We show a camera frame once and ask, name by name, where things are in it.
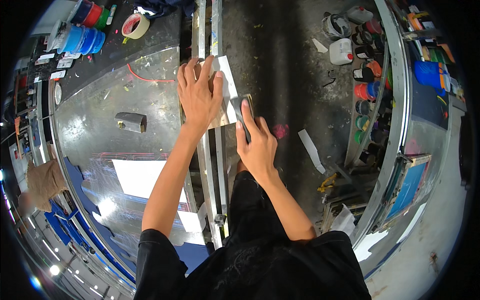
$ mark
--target blue fabric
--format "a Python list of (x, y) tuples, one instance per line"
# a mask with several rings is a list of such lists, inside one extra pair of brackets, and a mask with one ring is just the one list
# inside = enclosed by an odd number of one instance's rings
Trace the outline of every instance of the blue fabric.
[(193, 14), (193, 0), (135, 0), (134, 7), (141, 6), (146, 11), (155, 15), (144, 14), (147, 19), (163, 17), (174, 12), (178, 7), (183, 9), (185, 15), (190, 17)]

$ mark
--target bottle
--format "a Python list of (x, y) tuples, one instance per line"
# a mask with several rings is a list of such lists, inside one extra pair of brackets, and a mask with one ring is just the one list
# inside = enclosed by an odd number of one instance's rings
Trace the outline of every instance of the bottle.
[(347, 16), (350, 21), (356, 24), (363, 24), (373, 18), (373, 13), (361, 6), (354, 6), (347, 11)]
[(361, 82), (372, 82), (375, 79), (375, 75), (370, 68), (353, 70), (353, 79)]
[(330, 62), (340, 66), (353, 61), (352, 42), (349, 38), (341, 38), (330, 44)]
[(371, 59), (375, 56), (375, 51), (370, 45), (364, 45), (355, 49), (355, 54), (359, 59)]

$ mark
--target tape roll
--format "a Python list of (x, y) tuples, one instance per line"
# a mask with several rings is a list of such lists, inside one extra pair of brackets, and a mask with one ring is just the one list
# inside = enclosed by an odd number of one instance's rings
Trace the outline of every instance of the tape roll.
[(150, 21), (140, 13), (134, 13), (129, 16), (121, 27), (121, 34), (125, 37), (138, 39), (147, 32)]

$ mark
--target pink paint splatter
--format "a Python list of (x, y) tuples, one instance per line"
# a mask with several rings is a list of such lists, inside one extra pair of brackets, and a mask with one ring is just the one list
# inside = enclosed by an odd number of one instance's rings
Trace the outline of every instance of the pink paint splatter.
[(290, 128), (288, 127), (287, 124), (285, 124), (285, 125), (277, 124), (272, 128), (272, 131), (273, 131), (273, 135), (277, 139), (282, 139), (282, 138), (288, 136), (288, 134), (290, 133)]

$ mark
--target plastic canister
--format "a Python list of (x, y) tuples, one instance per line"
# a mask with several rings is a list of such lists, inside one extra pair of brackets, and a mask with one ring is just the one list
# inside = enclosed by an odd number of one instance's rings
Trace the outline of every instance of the plastic canister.
[(350, 21), (356, 24), (363, 24), (373, 18), (373, 13), (361, 6), (354, 6), (347, 11), (347, 16)]
[(352, 42), (349, 38), (341, 38), (330, 44), (330, 62), (334, 65), (344, 65), (353, 61)]

